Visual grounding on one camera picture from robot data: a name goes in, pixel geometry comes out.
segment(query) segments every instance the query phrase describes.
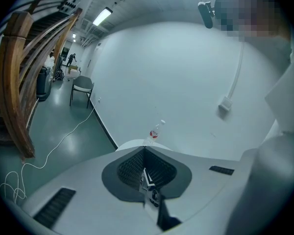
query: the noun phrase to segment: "staircase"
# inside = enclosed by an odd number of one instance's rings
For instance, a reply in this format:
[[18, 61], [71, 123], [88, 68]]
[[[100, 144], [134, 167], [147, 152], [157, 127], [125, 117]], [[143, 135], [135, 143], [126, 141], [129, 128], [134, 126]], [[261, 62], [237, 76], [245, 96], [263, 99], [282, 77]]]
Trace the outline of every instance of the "staircase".
[[[27, 35], [27, 39], [25, 42], [25, 46], [26, 47], [32, 40], [35, 39], [35, 37], [37, 37], [40, 33], [42, 33], [44, 30], [46, 30], [47, 28], [49, 28], [50, 26], [52, 26], [53, 24], [55, 24], [56, 22], [64, 19], [65, 17], [67, 17], [67, 14], [61, 13], [61, 12], [56, 12], [53, 14], [50, 14], [44, 18], [41, 18], [37, 21], [35, 21], [32, 24], [32, 27], [30, 28], [30, 31]], [[35, 52], [35, 50], [49, 37], [51, 37], [53, 35], [53, 33], [55, 33], [59, 27], [61, 25], [57, 26], [56, 28], [54, 28], [52, 31], [50, 31], [45, 37], [43, 37], [27, 54], [27, 56], [24, 58], [24, 60], [22, 61], [21, 65], [20, 65], [20, 73], [22, 72], [22, 69], [24, 68], [26, 62], [28, 61], [28, 59], [31, 57], [31, 55]], [[29, 66], [29, 68], [27, 69], [25, 75], [24, 75], [24, 79], [22, 80], [21, 84], [20, 84], [20, 91], [22, 89], [22, 86], [24, 84], [25, 78], [27, 77], [31, 66], [35, 63], [37, 57], [39, 56], [39, 54], [35, 57], [34, 61], [31, 63], [31, 65]], [[28, 117], [30, 117], [30, 113], [29, 112], [25, 112], [25, 119], [27, 119]], [[9, 135], [7, 128], [5, 127], [1, 112], [0, 112], [0, 145], [14, 145], [14, 142], [11, 138], [11, 136]]]

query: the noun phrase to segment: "person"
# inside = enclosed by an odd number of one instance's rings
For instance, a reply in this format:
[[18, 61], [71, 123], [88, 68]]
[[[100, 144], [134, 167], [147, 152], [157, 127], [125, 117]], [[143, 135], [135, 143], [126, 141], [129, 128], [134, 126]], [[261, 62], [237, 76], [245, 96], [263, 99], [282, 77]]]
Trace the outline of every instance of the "person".
[[69, 60], [68, 60], [68, 63], [67, 63], [67, 67], [70, 67], [70, 65], [71, 65], [71, 63], [72, 63], [72, 61], [73, 61], [73, 58], [74, 58], [74, 60], [75, 60], [75, 62], [76, 62], [76, 59], [75, 59], [75, 53], [74, 53], [74, 54], [71, 54], [71, 55], [69, 56]]
[[292, 49], [289, 67], [265, 96], [275, 122], [257, 149], [225, 233], [257, 234], [294, 192], [294, 29], [275, 0], [216, 0], [215, 17], [222, 30], [243, 38], [279, 36]]

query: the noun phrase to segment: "floor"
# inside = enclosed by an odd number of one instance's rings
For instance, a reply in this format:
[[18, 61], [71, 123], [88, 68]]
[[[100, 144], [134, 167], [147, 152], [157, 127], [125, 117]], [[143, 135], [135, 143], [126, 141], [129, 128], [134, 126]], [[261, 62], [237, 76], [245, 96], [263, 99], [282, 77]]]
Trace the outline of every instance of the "floor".
[[[35, 158], [26, 159], [26, 163], [41, 167], [45, 163], [47, 154], [90, 114], [92, 108], [89, 106], [86, 109], [85, 93], [74, 92], [71, 107], [69, 106], [72, 81], [73, 79], [68, 81], [68, 76], [65, 76], [64, 81], [54, 82], [50, 96], [46, 101], [39, 102], [29, 132], [35, 146]], [[95, 114], [92, 113], [86, 122], [52, 152], [43, 169], [36, 169], [30, 165], [24, 167], [26, 195], [30, 196], [40, 186], [71, 166], [114, 151], [113, 145]], [[14, 170], [21, 175], [21, 168], [22, 163], [17, 149], [0, 147], [0, 184], [4, 182], [6, 174], [10, 171]], [[10, 174], [7, 183], [15, 188], [16, 174]], [[12, 199], [12, 195], [12, 190], [7, 188], [7, 197]]]

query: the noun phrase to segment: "wire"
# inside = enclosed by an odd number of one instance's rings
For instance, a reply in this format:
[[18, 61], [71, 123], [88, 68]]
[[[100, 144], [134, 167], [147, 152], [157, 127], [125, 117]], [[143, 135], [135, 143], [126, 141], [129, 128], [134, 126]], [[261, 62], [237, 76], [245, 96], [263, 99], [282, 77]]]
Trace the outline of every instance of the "wire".
[[[21, 198], [21, 199], [25, 199], [25, 198], [27, 197], [27, 196], [26, 196], [26, 193], [25, 193], [25, 185], [24, 185], [24, 180], [23, 180], [23, 169], [24, 169], [24, 166], [25, 166], [25, 165], [31, 165], [32, 167], [35, 167], [35, 168], [37, 168], [37, 169], [43, 169], [43, 168], [46, 166], [46, 164], [47, 164], [47, 161], [48, 161], [49, 155], [50, 155], [50, 154], [51, 154], [56, 148], [58, 148], [59, 145], [62, 143], [62, 141], [63, 141], [68, 135], [70, 135], [71, 133], [73, 133], [73, 132], [77, 129], [77, 127], [78, 127], [80, 124], [82, 124], [83, 122], [86, 122], [86, 121], [89, 119], [89, 117], [90, 117], [91, 114], [93, 113], [93, 111], [94, 111], [96, 105], [97, 105], [97, 104], [94, 105], [94, 108], [93, 108], [93, 110], [90, 112], [89, 116], [88, 116], [84, 121], [82, 121], [81, 123], [79, 123], [79, 124], [74, 128], [74, 130], [72, 130], [70, 133], [68, 133], [67, 135], [65, 135], [64, 138], [60, 141], [60, 143], [59, 143], [54, 149], [52, 149], [51, 152], [48, 153], [48, 155], [47, 155], [47, 157], [46, 157], [45, 164], [44, 164], [42, 167], [37, 167], [37, 166], [34, 166], [33, 164], [30, 164], [30, 163], [25, 163], [25, 164], [22, 166], [22, 169], [21, 169], [21, 181], [22, 181], [22, 185], [23, 185], [23, 190], [19, 188], [19, 182], [20, 182], [20, 181], [19, 181], [19, 175], [18, 175], [18, 173], [17, 173], [16, 171], [10, 171], [10, 172], [6, 175], [5, 180], [4, 180], [4, 183], [2, 183], [2, 184], [0, 185], [0, 188], [1, 188], [1, 186], [4, 185], [4, 197], [5, 197], [5, 198], [6, 198], [6, 191], [5, 191], [5, 187], [6, 187], [6, 186], [9, 186], [10, 188], [12, 188], [12, 190], [13, 190], [13, 200], [14, 200], [14, 203], [15, 203], [15, 204], [16, 204], [16, 201], [17, 201], [17, 198], [18, 198], [18, 197]], [[12, 186], [10, 186], [9, 184], [6, 183], [6, 179], [7, 179], [8, 175], [11, 174], [11, 173], [16, 173], [16, 175], [18, 176], [18, 184], [17, 184], [17, 188], [16, 188], [16, 189], [13, 189]], [[21, 197], [21, 196], [19, 195], [19, 191], [21, 191], [21, 192], [23, 193], [23, 195], [24, 195], [23, 197]]]

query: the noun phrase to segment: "ceiling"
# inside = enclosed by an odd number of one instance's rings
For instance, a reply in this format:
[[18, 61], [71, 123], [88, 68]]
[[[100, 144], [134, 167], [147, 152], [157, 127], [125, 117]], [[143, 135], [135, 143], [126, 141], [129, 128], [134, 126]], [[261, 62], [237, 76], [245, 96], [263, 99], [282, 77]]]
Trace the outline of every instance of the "ceiling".
[[[212, 5], [214, 4], [214, 0], [93, 0], [85, 14], [85, 19], [93, 22], [105, 7], [109, 7], [113, 13], [100, 26], [111, 30], [125, 21], [147, 13], [174, 10], [197, 11], [197, 4], [200, 1], [211, 1]], [[82, 29], [86, 28], [86, 24], [85, 22], [82, 25]]]

